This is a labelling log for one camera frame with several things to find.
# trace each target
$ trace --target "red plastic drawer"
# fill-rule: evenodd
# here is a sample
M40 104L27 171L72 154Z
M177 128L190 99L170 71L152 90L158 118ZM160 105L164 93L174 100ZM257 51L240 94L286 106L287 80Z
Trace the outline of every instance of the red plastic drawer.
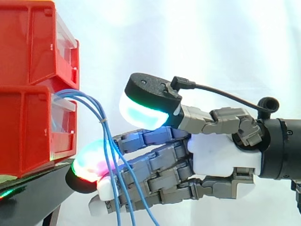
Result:
M0 175L18 178L76 153L76 104L45 86L0 86Z
M0 85L79 89L79 43L51 1L0 0Z

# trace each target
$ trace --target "white wall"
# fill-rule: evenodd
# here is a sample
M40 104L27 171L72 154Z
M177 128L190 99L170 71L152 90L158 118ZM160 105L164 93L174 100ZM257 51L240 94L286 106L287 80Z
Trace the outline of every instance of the white wall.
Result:
M279 99L275 117L301 118L301 36L298 0L56 0L61 17L80 41L80 88L97 98L114 135L135 129L118 111L128 77L144 72L182 76L257 103ZM241 106L204 91L183 93L184 103L210 111ZM79 151L102 129L79 107ZM232 201L205 197L151 210L162 226L298 225L288 181L257 178L248 197ZM116 225L116 215L92 218L94 194L73 194L63 203L59 226ZM145 211L137 225L153 225ZM130 217L122 215L126 226Z

